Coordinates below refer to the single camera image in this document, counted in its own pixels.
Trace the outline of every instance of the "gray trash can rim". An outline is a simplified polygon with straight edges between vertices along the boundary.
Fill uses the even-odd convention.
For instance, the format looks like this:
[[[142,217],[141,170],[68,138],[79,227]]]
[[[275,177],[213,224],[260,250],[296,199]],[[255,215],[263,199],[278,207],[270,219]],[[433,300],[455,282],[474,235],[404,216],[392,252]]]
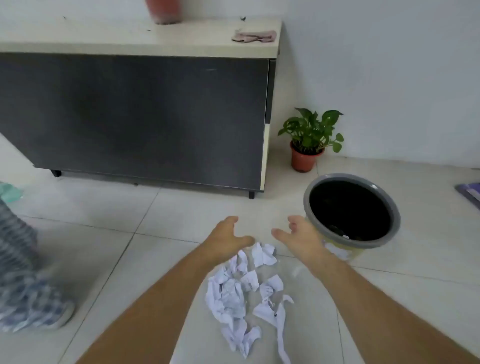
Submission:
[[[345,181],[357,184],[362,186],[376,195],[380,200],[384,203],[388,213],[390,214],[391,219],[391,226],[388,233],[380,239],[371,240],[367,242],[357,241],[357,240],[350,240],[346,239],[343,236],[337,235],[331,230],[329,230],[325,225],[323,225],[313,214],[312,208],[310,207],[310,194],[312,193],[313,189],[318,186],[319,184],[330,182],[330,181]],[[352,248],[359,248],[359,249],[373,249],[378,248],[392,240],[392,238],[397,234],[398,230],[400,229],[400,212],[398,211],[398,207],[396,206],[393,199],[378,185],[375,183],[366,180],[365,178],[355,176],[353,174],[345,174],[345,173],[332,173],[326,174],[323,176],[318,177],[315,179],[310,185],[308,186],[307,190],[305,191],[305,195],[303,196],[303,208],[305,209],[305,213],[307,214],[308,220],[317,228],[317,230],[326,238],[333,240],[336,243],[349,246]]]

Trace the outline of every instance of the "white wall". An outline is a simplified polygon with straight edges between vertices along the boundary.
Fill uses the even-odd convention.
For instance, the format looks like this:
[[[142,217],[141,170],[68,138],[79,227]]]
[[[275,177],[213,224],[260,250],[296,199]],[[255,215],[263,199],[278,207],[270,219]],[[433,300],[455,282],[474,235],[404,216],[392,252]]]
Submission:
[[[480,167],[478,0],[185,0],[184,12],[283,15],[275,134],[294,106],[338,109],[342,155]],[[0,20],[62,16],[148,15],[143,0],[0,4]]]

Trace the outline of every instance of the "teal object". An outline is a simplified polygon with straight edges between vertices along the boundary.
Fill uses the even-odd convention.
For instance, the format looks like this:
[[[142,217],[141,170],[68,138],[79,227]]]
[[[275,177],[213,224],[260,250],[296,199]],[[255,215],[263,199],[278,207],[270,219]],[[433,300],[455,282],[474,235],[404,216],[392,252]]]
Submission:
[[[0,198],[5,203],[8,204],[18,201],[22,198],[23,195],[24,193],[22,190],[19,190],[11,184],[0,182]]]

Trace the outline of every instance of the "forearm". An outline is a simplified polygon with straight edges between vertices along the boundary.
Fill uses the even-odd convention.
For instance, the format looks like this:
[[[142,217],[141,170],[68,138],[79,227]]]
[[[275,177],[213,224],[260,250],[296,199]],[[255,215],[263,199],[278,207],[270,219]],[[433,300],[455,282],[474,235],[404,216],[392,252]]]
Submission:
[[[330,292],[365,363],[480,363],[330,252],[307,266]]]
[[[213,268],[204,248],[195,249],[113,322],[78,364],[169,363],[198,288]]]

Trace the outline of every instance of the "left hand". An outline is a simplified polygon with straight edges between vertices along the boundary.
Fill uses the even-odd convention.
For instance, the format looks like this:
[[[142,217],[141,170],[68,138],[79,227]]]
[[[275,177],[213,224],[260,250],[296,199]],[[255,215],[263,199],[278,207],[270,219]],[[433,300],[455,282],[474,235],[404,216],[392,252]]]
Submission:
[[[233,229],[238,220],[238,216],[229,216],[219,222],[205,242],[200,245],[199,248],[215,266],[233,258],[239,250],[255,244],[252,236],[238,238],[233,235]]]

